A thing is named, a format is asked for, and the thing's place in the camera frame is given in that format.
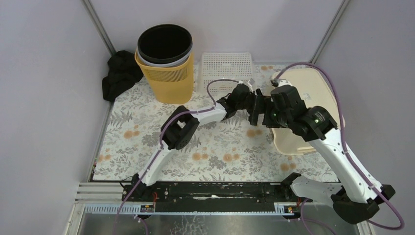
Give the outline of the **large cream plastic basket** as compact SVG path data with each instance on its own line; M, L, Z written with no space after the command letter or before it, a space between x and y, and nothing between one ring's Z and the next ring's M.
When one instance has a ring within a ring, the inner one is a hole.
M323 75L316 69L303 68L287 70L279 79L288 80L294 86L305 102L310 113L325 109L327 113L340 124L338 106L335 96ZM317 152L303 137L295 135L291 129L272 129L274 146L283 155L304 155Z

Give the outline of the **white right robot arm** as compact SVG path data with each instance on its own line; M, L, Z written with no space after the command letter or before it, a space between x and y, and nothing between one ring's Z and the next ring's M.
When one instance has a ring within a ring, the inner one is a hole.
M280 189L285 201L309 198L330 206L345 222L358 224L371 219L383 200L395 194L391 185L372 178L348 145L342 143L341 130L329 111L321 106L308 108L295 87L276 87L269 96L257 90L250 101L251 124L257 124L259 115L263 115L264 126L290 129L321 154L339 179L329 184L290 174Z

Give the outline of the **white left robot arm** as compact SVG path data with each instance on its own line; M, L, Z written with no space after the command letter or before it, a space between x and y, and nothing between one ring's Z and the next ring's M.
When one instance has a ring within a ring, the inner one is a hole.
M161 127L157 150L152 154L144 169L132 177L129 195L140 201L151 197L151 186L160 179L159 175L172 156L186 147L198 127L227 120L238 110L253 110L254 98L262 95L260 89L253 91L248 85L239 82L228 95L215 100L210 92L213 105L207 108L190 110L179 106Z

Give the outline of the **yellow plastic waste bin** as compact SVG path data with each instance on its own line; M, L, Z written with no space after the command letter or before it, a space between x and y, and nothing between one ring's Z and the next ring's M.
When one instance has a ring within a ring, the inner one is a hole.
M135 61L157 101L169 104L185 104L190 101L194 89L193 53L190 53L183 64L176 67L146 65L139 58L137 51Z

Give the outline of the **black bucket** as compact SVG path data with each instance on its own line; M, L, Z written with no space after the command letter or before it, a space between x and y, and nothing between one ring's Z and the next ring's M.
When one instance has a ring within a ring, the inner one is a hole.
M187 29L176 24L160 24L139 36L137 55L148 66L176 67L187 60L192 48L193 39Z

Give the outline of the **white mesh plastic basket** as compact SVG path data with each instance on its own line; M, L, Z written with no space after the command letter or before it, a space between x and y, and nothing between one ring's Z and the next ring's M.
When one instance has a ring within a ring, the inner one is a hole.
M236 85L233 81L254 78L253 61L249 52L204 52L198 63L195 77L195 91L207 94L207 85L211 95L230 93Z

